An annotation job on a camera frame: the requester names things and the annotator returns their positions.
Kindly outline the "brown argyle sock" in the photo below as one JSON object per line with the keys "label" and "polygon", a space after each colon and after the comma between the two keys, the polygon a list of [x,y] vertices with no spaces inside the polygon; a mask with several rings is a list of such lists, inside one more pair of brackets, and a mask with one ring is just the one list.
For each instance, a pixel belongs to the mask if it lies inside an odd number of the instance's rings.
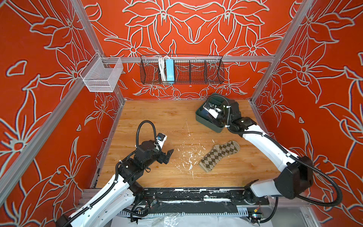
{"label": "brown argyle sock", "polygon": [[199,167],[206,173],[212,171],[215,166],[224,158],[240,151],[241,147],[236,141],[229,141],[225,144],[216,144],[212,150],[199,162]]}

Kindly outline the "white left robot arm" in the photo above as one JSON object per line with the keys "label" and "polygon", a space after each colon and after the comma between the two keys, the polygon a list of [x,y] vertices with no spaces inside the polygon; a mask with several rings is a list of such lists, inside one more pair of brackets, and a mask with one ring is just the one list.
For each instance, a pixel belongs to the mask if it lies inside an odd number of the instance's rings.
{"label": "white left robot arm", "polygon": [[168,164],[174,150],[164,153],[164,141],[142,142],[126,158],[115,166],[115,174],[109,182],[85,205],[70,216],[62,215],[57,227],[103,227],[117,213],[132,205],[143,188],[137,180],[154,163]]}

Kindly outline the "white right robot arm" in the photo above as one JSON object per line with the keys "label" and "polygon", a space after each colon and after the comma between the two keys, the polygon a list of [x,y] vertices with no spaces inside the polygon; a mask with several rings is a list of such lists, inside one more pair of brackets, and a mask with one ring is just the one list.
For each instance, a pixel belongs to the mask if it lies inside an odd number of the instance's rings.
{"label": "white right robot arm", "polygon": [[247,198],[255,200],[265,196],[283,196],[294,199],[313,185],[313,171],[308,167],[312,161],[291,153],[269,137],[251,118],[243,117],[237,102],[223,98],[217,101],[213,96],[206,103],[212,118],[231,133],[244,138],[259,149],[278,169],[274,179],[256,180],[245,186]]}

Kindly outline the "green divided organizer tray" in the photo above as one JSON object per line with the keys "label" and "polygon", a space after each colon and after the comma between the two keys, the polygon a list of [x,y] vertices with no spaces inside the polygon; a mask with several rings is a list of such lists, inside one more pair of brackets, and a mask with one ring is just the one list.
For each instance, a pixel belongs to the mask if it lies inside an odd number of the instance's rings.
{"label": "green divided organizer tray", "polygon": [[224,128],[233,129],[232,123],[229,123],[229,119],[227,119],[227,124],[224,127],[217,127],[215,124],[212,123],[212,120],[215,120],[208,112],[207,112],[207,104],[211,104],[212,97],[222,97],[227,102],[229,98],[226,98],[218,93],[213,93],[208,97],[208,99],[200,106],[200,108],[196,111],[196,120],[197,122],[201,123],[202,125],[208,127],[209,129],[213,130],[214,132],[220,133]]}

